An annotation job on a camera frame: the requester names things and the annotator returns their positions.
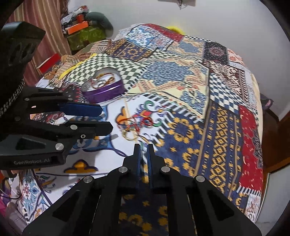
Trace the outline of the dark bag on floor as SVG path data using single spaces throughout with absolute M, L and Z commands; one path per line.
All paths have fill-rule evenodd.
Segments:
M 273 104 L 273 100 L 268 98 L 264 94 L 260 94 L 260 101 L 261 101 L 261 104 L 262 104 L 262 109 L 264 111 L 268 110 Z

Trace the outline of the grey stuffed cushion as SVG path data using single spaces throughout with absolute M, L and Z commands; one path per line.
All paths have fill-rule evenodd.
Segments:
M 113 36 L 113 25 L 103 13 L 89 12 L 86 14 L 85 20 L 91 21 L 92 25 L 100 25 L 103 29 L 105 29 L 106 37 Z

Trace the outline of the orange box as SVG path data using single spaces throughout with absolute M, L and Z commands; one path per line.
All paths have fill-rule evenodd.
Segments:
M 67 31 L 67 34 L 68 34 L 68 35 L 71 35 L 71 34 L 73 34 L 73 33 L 75 33 L 75 32 L 78 32 L 78 31 L 80 31 L 80 30 L 82 30 L 82 29 L 87 28 L 88 26 L 89 26 L 89 25 L 88 25 L 88 21 L 83 21 L 83 22 L 81 22 L 81 23 L 75 24 L 75 25 L 73 25 L 73 26 L 67 28 L 66 31 Z

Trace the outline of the yellow plastic chair back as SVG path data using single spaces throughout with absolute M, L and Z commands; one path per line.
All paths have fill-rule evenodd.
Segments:
M 181 35 L 185 35 L 184 31 L 181 30 L 180 28 L 176 27 L 176 26 L 168 26 L 167 27 L 168 30 L 171 30 L 175 33 L 181 34 Z

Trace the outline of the striped brown blanket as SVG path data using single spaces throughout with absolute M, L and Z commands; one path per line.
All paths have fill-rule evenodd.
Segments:
M 63 72 L 73 67 L 79 62 L 88 59 L 92 54 L 101 53 L 112 43 L 111 39 L 105 39 L 93 42 L 81 49 L 75 55 L 63 55 L 56 62 L 52 62 L 47 72 L 44 73 L 43 78 L 52 80 L 54 77 L 59 77 Z

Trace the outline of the brown wooden door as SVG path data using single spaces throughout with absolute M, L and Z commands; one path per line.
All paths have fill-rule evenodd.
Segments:
M 262 157 L 267 173 L 289 165 L 289 113 L 279 120 L 272 110 L 264 112 Z

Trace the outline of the colourful patchwork bedspread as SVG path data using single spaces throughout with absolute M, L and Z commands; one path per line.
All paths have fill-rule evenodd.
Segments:
M 149 144 L 166 166 L 183 176 L 204 176 L 244 215 L 250 199 L 259 205 L 262 176 L 255 170 L 262 157 L 252 75 L 229 61 L 228 53 L 214 41 L 137 24 L 61 80 L 43 78 L 47 88 L 89 103 L 81 86 L 111 67 L 125 93 L 100 103 L 98 120 L 112 124 L 109 135 L 79 139 L 64 165 L 20 174 L 25 228 L 85 176 L 101 178 L 121 167 L 136 144 L 142 157 L 139 189 L 122 196 L 114 235 L 169 235 L 166 196 L 150 192 Z

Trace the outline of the purple heart-shaped jewelry box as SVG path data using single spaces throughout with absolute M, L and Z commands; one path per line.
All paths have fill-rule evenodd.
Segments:
M 97 70 L 82 86 L 81 92 L 90 103 L 101 103 L 125 93 L 120 73 L 111 67 Z

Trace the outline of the yellow cloth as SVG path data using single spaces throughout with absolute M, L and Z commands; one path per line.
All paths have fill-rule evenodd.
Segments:
M 60 76 L 59 76 L 59 80 L 61 80 L 63 77 L 65 77 L 69 72 L 71 72 L 72 70 L 74 70 L 75 68 L 77 68 L 78 66 L 82 65 L 83 63 L 85 63 L 87 60 L 89 60 L 90 58 L 93 58 L 94 56 L 96 56 L 97 53 L 93 53 L 90 55 L 89 58 L 78 62 L 77 64 L 73 65 L 72 67 L 68 68 L 68 70 L 64 71 Z

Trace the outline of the red white box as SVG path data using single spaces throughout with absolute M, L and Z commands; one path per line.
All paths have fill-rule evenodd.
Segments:
M 56 64 L 59 64 L 61 61 L 61 56 L 59 54 L 54 54 L 48 59 L 46 59 L 43 63 L 41 63 L 38 67 L 37 70 L 39 71 L 40 74 L 45 74 L 47 73 L 52 67 Z

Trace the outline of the green patterned covered stand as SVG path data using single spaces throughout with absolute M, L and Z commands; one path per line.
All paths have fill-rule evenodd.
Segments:
M 89 26 L 67 36 L 71 51 L 78 51 L 90 43 L 106 39 L 105 30 L 102 27 Z

